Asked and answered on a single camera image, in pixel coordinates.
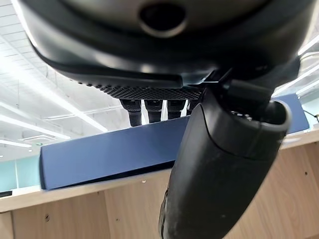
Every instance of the screw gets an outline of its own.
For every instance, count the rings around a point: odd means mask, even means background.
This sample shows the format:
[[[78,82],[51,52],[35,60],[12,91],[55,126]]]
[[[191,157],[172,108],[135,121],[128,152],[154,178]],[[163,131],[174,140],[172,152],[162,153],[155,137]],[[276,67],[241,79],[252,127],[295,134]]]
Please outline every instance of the screw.
[[[50,221],[50,216],[49,216],[49,214],[45,214],[45,221],[46,221],[46,222]]]

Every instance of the wooden cabinet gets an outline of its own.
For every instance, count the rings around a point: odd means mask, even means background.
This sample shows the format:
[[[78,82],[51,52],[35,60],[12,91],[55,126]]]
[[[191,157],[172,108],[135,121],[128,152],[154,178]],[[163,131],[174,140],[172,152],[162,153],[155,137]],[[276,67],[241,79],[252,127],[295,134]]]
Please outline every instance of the wooden cabinet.
[[[0,214],[0,239],[160,239],[158,218],[169,172],[142,179]],[[319,144],[281,150],[225,238],[319,239],[318,185]]]

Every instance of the light wood surface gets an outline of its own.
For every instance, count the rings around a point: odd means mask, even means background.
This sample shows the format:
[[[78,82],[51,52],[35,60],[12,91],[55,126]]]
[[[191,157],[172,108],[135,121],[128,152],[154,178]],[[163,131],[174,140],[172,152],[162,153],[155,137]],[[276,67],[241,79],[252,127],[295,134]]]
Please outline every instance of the light wood surface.
[[[0,214],[0,239],[14,239],[11,212]]]
[[[319,190],[310,161],[316,145],[283,150],[227,239],[305,239],[319,234]]]
[[[169,172],[105,191],[112,239],[160,239],[160,205],[168,179]]]
[[[14,239],[110,239],[103,192],[23,208],[12,214]]]
[[[319,234],[316,144],[282,150],[260,191],[225,239],[306,239]],[[111,239],[159,239],[168,175],[107,190]]]
[[[156,178],[161,176],[163,173],[166,174],[170,172],[169,170],[138,175],[135,177],[117,179],[113,181],[107,181],[96,184],[88,184],[78,187],[59,189],[54,191],[39,191],[33,193],[22,194],[18,196],[10,196],[0,198],[0,213],[7,212],[15,209],[26,208],[34,205],[39,205],[43,203],[54,202],[62,199],[77,197],[85,194],[90,194],[94,192],[103,191],[110,188],[116,188],[123,185],[141,182],[142,180],[147,180],[150,178]]]
[[[288,141],[283,144],[281,150],[319,141],[319,130],[313,130],[307,133],[288,135],[286,139]],[[162,174],[166,174],[167,172],[170,172],[170,170],[154,172],[150,174],[118,179],[98,184],[89,184],[73,188],[60,189],[50,192],[39,191],[19,196],[4,197],[0,198],[0,213],[19,208],[39,205],[43,203],[54,202],[66,198],[81,196],[93,192],[103,191],[110,188],[116,188],[135,182],[140,182],[144,179],[157,178],[161,177]]]
[[[287,135],[281,149],[293,148],[314,142],[319,142],[319,129],[313,129],[306,133],[299,132]]]
[[[319,239],[319,235],[315,235],[315,236],[312,236],[312,237],[309,237],[309,238],[306,238],[306,239]]]

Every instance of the ceiling light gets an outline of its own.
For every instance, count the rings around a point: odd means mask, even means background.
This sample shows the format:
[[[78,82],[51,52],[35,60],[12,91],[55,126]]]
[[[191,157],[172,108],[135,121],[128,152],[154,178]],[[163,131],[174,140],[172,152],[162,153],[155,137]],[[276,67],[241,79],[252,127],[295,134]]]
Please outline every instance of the ceiling light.
[[[6,144],[6,145],[11,145],[11,146],[23,147],[23,148],[30,148],[30,147],[32,147],[31,144],[16,143],[16,142],[7,141],[7,140],[3,140],[3,139],[0,139],[0,144]]]
[[[309,76],[310,74],[312,74],[313,72],[315,72],[316,70],[319,69],[319,64],[316,65],[315,67],[311,68],[310,70],[308,70],[307,72],[304,72],[301,76],[299,76],[297,79],[295,79],[294,81],[290,81],[289,83],[286,83],[285,85],[283,85],[282,87],[280,87],[279,89],[277,89],[272,96],[276,96],[279,93],[281,93],[282,91],[286,90],[287,88],[289,88],[290,86],[294,85],[295,83],[301,81],[303,78]]]
[[[44,129],[44,128],[29,124],[29,123],[25,123],[25,122],[22,122],[22,121],[19,121],[16,119],[12,119],[12,118],[7,117],[7,116],[3,116],[3,115],[0,115],[0,121],[7,122],[10,124],[14,124],[14,125],[18,125],[20,127],[28,128],[28,129],[31,129],[31,130],[34,130],[37,132],[41,132],[41,133],[45,133],[48,135],[52,135],[52,136],[57,137],[57,138],[62,138],[62,139],[70,139],[71,138],[70,136],[67,136],[67,135],[64,135],[61,133],[57,133],[57,132],[53,132],[53,131],[50,131],[48,129]]]
[[[20,116],[22,116],[22,117],[31,119],[31,117],[28,116],[26,113],[22,112],[21,110],[15,108],[15,107],[12,107],[12,106],[10,106],[10,105],[7,105],[7,104],[5,104],[5,103],[3,103],[3,102],[0,102],[0,107],[3,107],[3,108],[5,108],[5,109],[7,109],[7,110],[9,110],[9,111],[12,111],[12,112],[14,112],[14,113],[16,113],[17,115],[20,115]]]
[[[35,77],[32,77],[24,70],[20,70],[18,66],[14,65],[12,62],[8,61],[3,56],[0,56],[0,67],[4,72],[8,72],[13,77],[19,79],[20,83],[25,84],[33,91],[38,92],[39,94],[43,95],[48,100],[59,105],[60,107],[65,108],[67,111],[73,113],[74,115],[89,123],[93,127],[99,129],[102,132],[108,131],[104,126],[97,123],[95,120],[88,117],[83,112],[74,107],[72,104],[60,97],[57,93],[53,92],[48,87],[44,86],[41,80],[37,80]]]
[[[311,84],[309,84],[309,85],[303,87],[302,89],[298,90],[298,91],[296,92],[296,94],[297,94],[297,95],[300,95],[301,93],[303,93],[303,92],[309,90],[310,88],[312,88],[312,87],[314,87],[314,86],[316,86],[316,85],[318,85],[318,84],[319,84],[319,80],[317,80],[317,81],[315,81],[315,82],[312,82]]]
[[[298,55],[304,54],[309,48],[311,48],[313,45],[315,45],[319,41],[319,35],[316,36],[314,39],[312,39],[310,42],[308,42],[306,45],[304,45],[298,52]]]

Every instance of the black handle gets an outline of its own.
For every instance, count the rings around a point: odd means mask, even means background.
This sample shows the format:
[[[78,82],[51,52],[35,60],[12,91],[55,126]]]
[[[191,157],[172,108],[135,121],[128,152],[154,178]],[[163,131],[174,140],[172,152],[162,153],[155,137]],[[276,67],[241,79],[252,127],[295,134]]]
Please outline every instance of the black handle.
[[[161,237],[223,238],[257,193],[290,121],[289,109],[279,102],[270,102],[259,122],[229,112],[207,90],[191,114],[171,172]]]

